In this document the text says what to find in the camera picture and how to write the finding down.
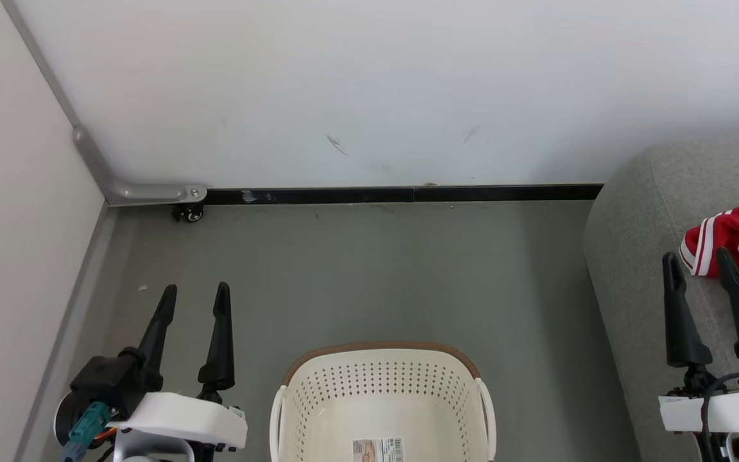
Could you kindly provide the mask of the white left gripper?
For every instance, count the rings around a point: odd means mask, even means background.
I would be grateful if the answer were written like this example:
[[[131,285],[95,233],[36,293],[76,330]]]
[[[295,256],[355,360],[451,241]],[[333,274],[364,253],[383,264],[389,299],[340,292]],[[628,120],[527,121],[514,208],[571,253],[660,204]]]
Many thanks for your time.
[[[146,389],[161,389],[167,328],[177,286],[165,287],[138,347],[121,356],[135,362]],[[53,435],[63,461],[82,461],[106,445],[103,461],[212,461],[244,449],[248,424],[240,410],[224,406],[221,391],[235,386],[234,326],[230,287],[220,282],[213,304],[214,328],[207,360],[198,373],[198,398],[147,392],[143,386],[73,385],[56,410]]]

